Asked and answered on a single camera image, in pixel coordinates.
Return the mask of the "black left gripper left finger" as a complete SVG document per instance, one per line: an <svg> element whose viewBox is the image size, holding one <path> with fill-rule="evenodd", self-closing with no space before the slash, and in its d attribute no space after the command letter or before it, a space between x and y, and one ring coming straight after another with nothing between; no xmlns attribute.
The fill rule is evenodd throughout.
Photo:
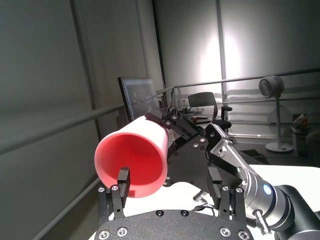
<svg viewBox="0 0 320 240"><path fill-rule="evenodd" d="M122 167L119 170L117 183L111 187L98 188L98 220L108 221L112 213L115 219L124 218L124 208L131 185L130 170Z"/></svg>

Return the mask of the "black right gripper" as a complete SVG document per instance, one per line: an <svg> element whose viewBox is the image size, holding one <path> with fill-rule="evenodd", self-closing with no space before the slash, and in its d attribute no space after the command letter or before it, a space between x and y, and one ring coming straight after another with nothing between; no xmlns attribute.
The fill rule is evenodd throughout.
<svg viewBox="0 0 320 240"><path fill-rule="evenodd" d="M181 136L168 149L166 187L179 182L206 187L210 167L217 169L222 184L229 187L240 185L242 180L235 165L222 159L219 154L211 153L222 140L218 125L209 124L203 129L193 124L187 117L175 112L169 112L161 117L148 112L145 117Z"/></svg>

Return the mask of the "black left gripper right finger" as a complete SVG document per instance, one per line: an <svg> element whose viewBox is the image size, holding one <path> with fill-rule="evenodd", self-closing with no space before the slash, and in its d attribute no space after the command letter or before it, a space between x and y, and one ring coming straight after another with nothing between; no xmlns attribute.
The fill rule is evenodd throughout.
<svg viewBox="0 0 320 240"><path fill-rule="evenodd" d="M246 220L244 190L241 179L218 167L208 167L206 185L218 216L223 219Z"/></svg>

